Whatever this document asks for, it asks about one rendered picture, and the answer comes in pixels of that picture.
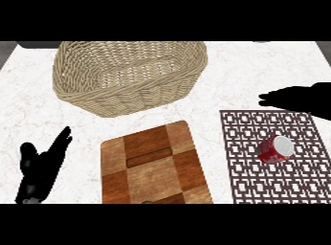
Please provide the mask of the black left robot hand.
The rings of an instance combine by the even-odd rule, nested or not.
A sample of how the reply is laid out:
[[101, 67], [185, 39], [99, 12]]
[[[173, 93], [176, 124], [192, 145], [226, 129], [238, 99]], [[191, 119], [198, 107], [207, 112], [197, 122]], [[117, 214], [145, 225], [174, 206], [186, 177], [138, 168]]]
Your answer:
[[40, 204], [48, 199], [71, 141], [71, 128], [65, 127], [43, 153], [37, 152], [31, 143], [19, 146], [22, 179], [17, 192], [18, 204]]

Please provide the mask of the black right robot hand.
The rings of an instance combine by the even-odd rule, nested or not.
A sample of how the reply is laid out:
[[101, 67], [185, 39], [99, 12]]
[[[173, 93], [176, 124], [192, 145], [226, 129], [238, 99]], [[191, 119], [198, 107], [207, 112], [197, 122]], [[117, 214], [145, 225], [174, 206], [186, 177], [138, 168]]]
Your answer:
[[331, 121], [331, 82], [318, 82], [313, 86], [291, 86], [259, 96], [260, 106], [309, 113]]

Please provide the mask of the red can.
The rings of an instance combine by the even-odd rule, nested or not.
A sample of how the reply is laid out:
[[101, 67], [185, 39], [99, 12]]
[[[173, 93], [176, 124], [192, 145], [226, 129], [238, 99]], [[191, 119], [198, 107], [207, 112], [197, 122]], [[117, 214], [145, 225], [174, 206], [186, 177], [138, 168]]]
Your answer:
[[287, 161], [294, 155], [294, 143], [281, 136], [273, 135], [260, 144], [259, 159], [264, 164]]

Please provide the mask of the brown lattice placemat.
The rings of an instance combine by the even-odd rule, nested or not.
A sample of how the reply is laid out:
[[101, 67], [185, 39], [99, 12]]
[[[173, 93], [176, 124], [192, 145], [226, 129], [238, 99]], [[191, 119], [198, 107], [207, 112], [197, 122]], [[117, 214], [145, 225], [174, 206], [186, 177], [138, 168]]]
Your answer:
[[[313, 118], [282, 110], [220, 112], [233, 202], [331, 204], [331, 160]], [[256, 148], [282, 135], [295, 146], [290, 160], [264, 164]]]

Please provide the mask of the tan wicker basket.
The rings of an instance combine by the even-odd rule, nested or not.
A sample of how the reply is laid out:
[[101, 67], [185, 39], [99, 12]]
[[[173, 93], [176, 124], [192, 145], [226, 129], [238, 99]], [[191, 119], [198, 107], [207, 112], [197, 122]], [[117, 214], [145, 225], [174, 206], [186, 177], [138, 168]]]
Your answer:
[[114, 118], [183, 99], [207, 63], [201, 41], [64, 41], [52, 65], [53, 92]]

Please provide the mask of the brown checkered wooden cutting board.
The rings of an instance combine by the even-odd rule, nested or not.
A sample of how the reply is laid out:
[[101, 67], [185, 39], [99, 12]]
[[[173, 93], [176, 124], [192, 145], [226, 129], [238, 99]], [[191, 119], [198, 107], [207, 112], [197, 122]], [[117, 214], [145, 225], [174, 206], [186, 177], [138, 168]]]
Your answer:
[[101, 144], [104, 204], [211, 204], [186, 121]]

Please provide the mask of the dark grey appliance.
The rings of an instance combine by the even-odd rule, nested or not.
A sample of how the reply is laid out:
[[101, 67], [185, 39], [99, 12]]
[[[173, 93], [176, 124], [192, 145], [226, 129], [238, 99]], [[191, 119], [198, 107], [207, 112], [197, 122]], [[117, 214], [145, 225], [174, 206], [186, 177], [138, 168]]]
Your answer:
[[24, 49], [58, 49], [61, 41], [17, 41]]

